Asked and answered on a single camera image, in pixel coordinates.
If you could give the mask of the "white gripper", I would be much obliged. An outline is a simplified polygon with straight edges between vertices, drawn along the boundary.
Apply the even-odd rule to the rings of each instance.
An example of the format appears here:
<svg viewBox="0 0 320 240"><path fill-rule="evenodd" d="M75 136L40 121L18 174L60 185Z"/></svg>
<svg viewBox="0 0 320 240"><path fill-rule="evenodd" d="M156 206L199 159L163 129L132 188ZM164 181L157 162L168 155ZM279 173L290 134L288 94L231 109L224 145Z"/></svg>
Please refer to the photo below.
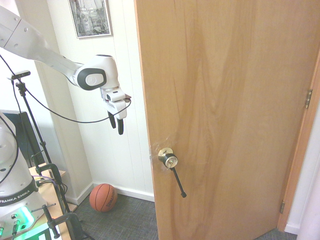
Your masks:
<svg viewBox="0 0 320 240"><path fill-rule="evenodd" d="M116 128L116 117L118 134L122 135L124 133L123 119L127 117L126 94L119 87L110 89L100 88L100 92L104 101L104 107L108 111L108 119L111 127L113 129Z"/></svg>

